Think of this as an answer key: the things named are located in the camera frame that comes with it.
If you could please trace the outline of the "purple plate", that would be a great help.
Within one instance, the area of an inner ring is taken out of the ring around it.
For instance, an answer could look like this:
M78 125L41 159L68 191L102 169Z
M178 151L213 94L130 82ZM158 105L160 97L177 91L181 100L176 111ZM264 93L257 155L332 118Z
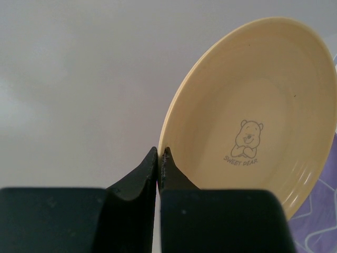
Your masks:
M336 137L309 197L289 220L297 252L336 252Z

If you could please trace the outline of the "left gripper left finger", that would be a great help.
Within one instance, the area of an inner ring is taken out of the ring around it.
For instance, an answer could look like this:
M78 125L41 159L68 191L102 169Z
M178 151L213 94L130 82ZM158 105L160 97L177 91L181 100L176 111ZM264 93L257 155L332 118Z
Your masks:
M157 149L108 188L1 189L1 252L151 252Z

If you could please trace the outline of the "yellow plate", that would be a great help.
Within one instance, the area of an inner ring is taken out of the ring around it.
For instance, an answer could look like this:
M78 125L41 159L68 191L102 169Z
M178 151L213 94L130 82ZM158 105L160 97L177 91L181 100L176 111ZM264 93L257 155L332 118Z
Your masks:
M200 189L266 189L291 218L336 128L336 70L320 36L287 17L228 33L195 63L167 111L158 162Z

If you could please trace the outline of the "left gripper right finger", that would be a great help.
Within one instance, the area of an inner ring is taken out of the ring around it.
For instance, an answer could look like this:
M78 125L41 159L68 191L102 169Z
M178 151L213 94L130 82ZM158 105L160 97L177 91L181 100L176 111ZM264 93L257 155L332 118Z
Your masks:
M162 252L295 252L281 204L261 189L201 190L169 148L159 167Z

